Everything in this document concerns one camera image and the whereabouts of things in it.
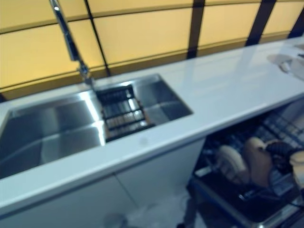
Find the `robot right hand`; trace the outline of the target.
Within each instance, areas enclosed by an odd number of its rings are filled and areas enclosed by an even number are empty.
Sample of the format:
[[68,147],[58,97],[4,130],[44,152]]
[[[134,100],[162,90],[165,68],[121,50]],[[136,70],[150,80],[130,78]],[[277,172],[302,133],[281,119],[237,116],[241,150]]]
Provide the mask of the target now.
[[303,148],[294,148],[283,141],[268,143],[265,150],[271,155],[273,165],[281,172],[291,171],[290,157],[304,151]]

